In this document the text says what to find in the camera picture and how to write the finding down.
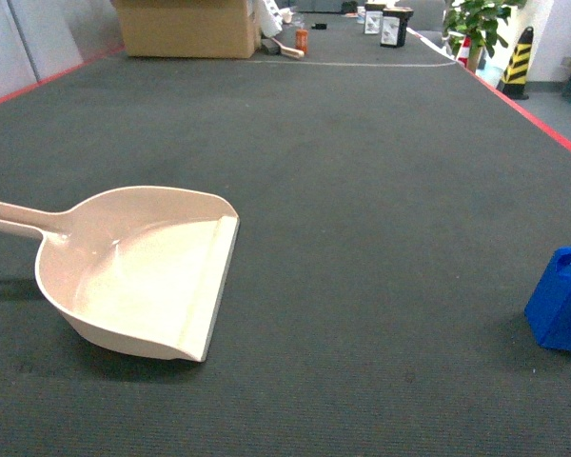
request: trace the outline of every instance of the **gray carpet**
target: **gray carpet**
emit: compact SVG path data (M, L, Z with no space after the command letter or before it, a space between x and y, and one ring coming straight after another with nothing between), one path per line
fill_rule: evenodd
M309 65L448 63L329 20L306 63L122 53L0 105L0 200L241 217L201 365L87 343L0 233L0 456L571 455L571 353L522 314L571 245L571 153L457 65Z

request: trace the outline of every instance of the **dustpan handle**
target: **dustpan handle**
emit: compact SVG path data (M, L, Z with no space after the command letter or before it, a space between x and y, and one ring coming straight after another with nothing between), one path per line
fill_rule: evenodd
M0 202L0 231L29 238L43 238L45 233L59 232L59 214L18 207Z

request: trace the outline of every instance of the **cardboard box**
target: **cardboard box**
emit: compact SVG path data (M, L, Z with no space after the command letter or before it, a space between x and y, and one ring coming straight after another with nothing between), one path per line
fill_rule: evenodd
M251 0L114 0L127 54L248 58L260 46Z

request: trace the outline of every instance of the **orange bottle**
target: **orange bottle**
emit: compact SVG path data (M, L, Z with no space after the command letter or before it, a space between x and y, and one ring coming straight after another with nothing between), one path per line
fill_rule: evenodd
M307 42L308 42L308 30L305 29L296 30L296 49L301 50L306 54Z

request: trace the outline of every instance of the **traffic cone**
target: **traffic cone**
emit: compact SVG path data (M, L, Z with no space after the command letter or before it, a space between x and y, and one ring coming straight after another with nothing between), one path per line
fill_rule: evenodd
M469 60L469 49L472 46L472 39L469 36L465 36L459 52L457 52L457 62L467 68L467 61Z
M529 70L529 60L531 58L531 46L533 45L533 28L527 27L518 40L514 48L514 53L510 58L507 69L503 72L502 79L497 85L497 90L503 92L512 100L526 100L528 95L524 94L526 84L526 73Z

